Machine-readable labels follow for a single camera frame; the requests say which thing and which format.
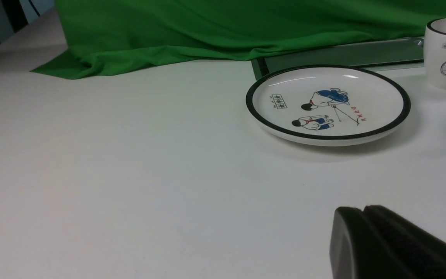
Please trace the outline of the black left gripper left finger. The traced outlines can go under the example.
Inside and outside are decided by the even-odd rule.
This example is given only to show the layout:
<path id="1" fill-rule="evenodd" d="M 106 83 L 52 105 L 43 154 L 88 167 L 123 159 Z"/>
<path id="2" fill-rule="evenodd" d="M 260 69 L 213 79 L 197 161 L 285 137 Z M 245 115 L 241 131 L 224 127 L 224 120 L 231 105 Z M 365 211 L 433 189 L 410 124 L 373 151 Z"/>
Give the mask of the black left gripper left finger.
<path id="1" fill-rule="evenodd" d="M 357 208 L 339 207 L 333 215 L 329 259 L 334 279 L 359 279 L 359 249 L 366 221 Z"/>

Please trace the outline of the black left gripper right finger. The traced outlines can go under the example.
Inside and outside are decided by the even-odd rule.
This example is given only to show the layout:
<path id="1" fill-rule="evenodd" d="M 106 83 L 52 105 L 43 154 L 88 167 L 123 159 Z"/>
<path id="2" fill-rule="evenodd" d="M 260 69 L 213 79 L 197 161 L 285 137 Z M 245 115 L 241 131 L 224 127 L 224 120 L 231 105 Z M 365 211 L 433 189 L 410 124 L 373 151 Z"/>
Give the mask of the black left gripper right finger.
<path id="1" fill-rule="evenodd" d="M 382 205 L 357 213 L 369 232 L 358 279 L 446 279 L 446 242 Z"/>

